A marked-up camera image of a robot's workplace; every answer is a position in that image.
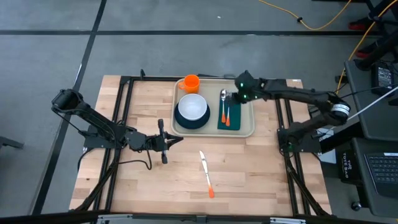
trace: white cable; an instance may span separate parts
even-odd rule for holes
[[[360,113],[362,113],[363,111],[366,111],[369,107],[373,106],[375,103],[377,103],[378,101],[381,101],[383,98],[385,98],[386,96],[390,95],[390,93],[392,93],[393,91],[398,90],[398,86],[395,87],[393,90],[391,90],[390,92],[380,96],[380,98],[378,98],[377,100],[373,101],[371,104],[367,105],[365,108],[361,109],[360,111],[358,111],[356,114],[352,115],[351,117],[349,117],[347,119],[347,121],[355,118],[356,116],[358,116]],[[331,127],[329,130],[327,130],[325,132],[325,134],[327,134],[329,131],[333,130],[336,126]]]

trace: orange cup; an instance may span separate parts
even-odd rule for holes
[[[200,80],[196,75],[187,75],[184,81],[178,84],[180,90],[185,90],[187,93],[198,93],[199,86]]]

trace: yellow cable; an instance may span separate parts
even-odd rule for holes
[[[392,3],[390,3],[390,5],[388,5],[386,8],[384,8],[384,10],[382,12],[380,12],[380,14],[378,15],[378,17],[381,17],[395,2],[397,2],[398,0],[394,0]],[[363,40],[365,39],[366,35],[369,33],[369,31],[372,29],[372,27],[375,25],[375,22],[373,22],[371,24],[371,26],[368,28],[368,30],[365,32],[365,34],[363,35],[362,39],[359,41],[359,43],[356,45],[355,49],[353,50],[353,52],[351,53],[351,55],[349,56],[348,60],[351,60],[356,52],[356,50],[358,49],[358,47],[362,44]],[[344,72],[345,69],[343,69],[341,75],[340,75],[340,79],[338,80],[338,85],[337,85],[337,90],[336,90],[336,94],[338,94],[338,89],[340,88],[341,85],[341,81],[343,79],[344,76]]]
[[[321,27],[319,27],[319,28],[311,28],[311,27],[309,27],[308,25],[306,25],[306,23],[304,23],[304,21],[303,21],[302,19],[300,20],[300,23],[303,24],[303,25],[304,25],[307,29],[309,29],[309,30],[321,30],[321,29],[327,27],[328,25],[330,25],[334,20],[336,20],[337,17],[339,17],[340,14],[347,8],[347,6],[351,3],[351,1],[352,1],[352,0],[349,0],[349,1],[347,2],[347,4],[342,8],[342,10],[341,10],[331,21],[329,21],[327,24],[325,24],[325,25],[323,25],[323,26],[321,26]],[[284,12],[287,12],[287,13],[289,13],[290,15],[294,16],[296,19],[299,18],[299,16],[296,16],[296,14],[294,14],[293,12],[290,12],[290,11],[287,10],[287,9],[284,9],[284,8],[281,8],[281,7],[278,7],[278,6],[275,6],[275,5],[271,4],[271,3],[265,2],[265,1],[263,1],[263,0],[259,0],[259,2],[262,2],[262,3],[267,4],[267,5],[269,5],[269,6],[272,6],[272,7],[274,7],[274,8],[279,9],[279,10],[282,10],[282,11],[284,11]]]

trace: keyboard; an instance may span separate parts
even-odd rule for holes
[[[398,198],[398,153],[375,152],[365,158],[377,193]]]

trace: white bowl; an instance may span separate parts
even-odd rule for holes
[[[204,97],[197,94],[187,94],[178,103],[178,111],[189,121],[196,121],[205,115],[207,103]]]

